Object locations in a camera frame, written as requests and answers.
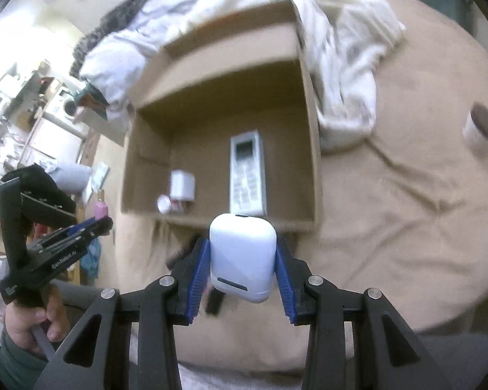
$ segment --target brown lid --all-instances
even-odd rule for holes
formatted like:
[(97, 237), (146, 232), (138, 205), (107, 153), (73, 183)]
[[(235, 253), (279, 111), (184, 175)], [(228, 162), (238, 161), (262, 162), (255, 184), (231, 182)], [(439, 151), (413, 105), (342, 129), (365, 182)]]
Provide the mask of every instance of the brown lid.
[(478, 102), (474, 103), (470, 115), (477, 130), (488, 139), (488, 109), (486, 106)]

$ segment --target pink bottle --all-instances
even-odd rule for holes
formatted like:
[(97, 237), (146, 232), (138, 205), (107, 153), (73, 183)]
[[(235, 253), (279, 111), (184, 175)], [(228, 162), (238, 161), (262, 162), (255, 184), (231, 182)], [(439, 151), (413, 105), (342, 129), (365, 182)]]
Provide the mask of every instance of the pink bottle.
[(109, 208), (105, 203), (105, 191), (100, 189), (96, 194), (96, 205), (94, 206), (94, 218), (99, 220), (100, 218), (107, 217), (109, 214)]

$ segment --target white cabinet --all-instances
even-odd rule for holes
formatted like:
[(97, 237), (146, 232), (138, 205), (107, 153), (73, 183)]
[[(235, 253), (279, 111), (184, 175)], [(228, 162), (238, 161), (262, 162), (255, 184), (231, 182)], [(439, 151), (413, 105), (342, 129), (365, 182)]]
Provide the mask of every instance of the white cabinet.
[(56, 160), (75, 163), (83, 141), (78, 136), (48, 121), (40, 119), (28, 145)]

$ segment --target white earbud case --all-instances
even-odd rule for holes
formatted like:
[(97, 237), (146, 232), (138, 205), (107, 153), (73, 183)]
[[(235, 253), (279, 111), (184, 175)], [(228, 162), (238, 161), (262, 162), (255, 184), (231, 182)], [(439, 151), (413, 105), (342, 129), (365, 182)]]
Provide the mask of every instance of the white earbud case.
[(210, 225), (211, 281), (227, 294), (253, 303), (271, 294), (276, 232), (264, 219), (221, 214)]

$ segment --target washing machine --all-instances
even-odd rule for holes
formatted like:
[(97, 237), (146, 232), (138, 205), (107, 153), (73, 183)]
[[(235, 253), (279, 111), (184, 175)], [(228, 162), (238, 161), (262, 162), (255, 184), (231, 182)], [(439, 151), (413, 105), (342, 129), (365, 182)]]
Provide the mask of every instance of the washing machine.
[(90, 127), (82, 122), (76, 124), (73, 123), (76, 112), (77, 107), (76, 104), (74, 104), (73, 96), (67, 88), (61, 87), (58, 94), (47, 104), (43, 117), (50, 122), (57, 124), (62, 129), (78, 136), (78, 138), (85, 140)]

